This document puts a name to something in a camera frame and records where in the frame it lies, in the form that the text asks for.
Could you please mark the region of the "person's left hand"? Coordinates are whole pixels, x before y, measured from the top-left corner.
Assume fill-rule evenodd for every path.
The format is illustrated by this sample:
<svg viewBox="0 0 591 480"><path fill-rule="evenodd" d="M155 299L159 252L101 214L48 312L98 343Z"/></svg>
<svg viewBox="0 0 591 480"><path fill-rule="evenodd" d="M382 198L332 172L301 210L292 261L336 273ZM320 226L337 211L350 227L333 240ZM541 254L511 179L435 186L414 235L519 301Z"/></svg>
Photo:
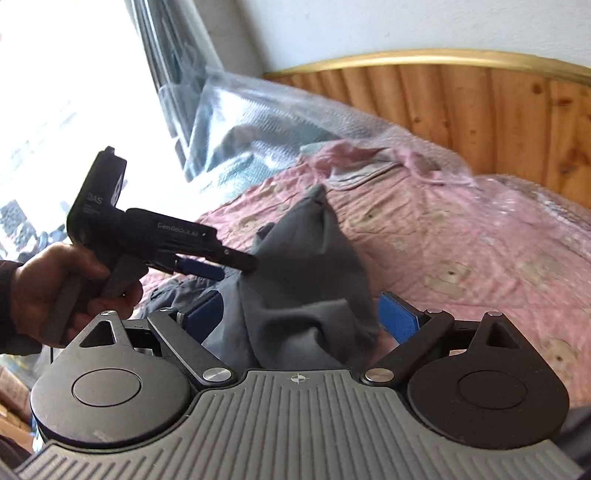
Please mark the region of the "person's left hand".
<svg viewBox="0 0 591 480"><path fill-rule="evenodd" d="M60 341L52 342L44 329L64 282L72 276L102 281L109 276L109 270L84 247L53 245L9 271L6 286L1 289L6 306L1 318L8 322L13 333L59 347L73 340L95 316L106 310L117 312L122 319L129 318L143 294L141 284L135 281L120 297L90 300L85 311L74 314L68 321Z"/></svg>

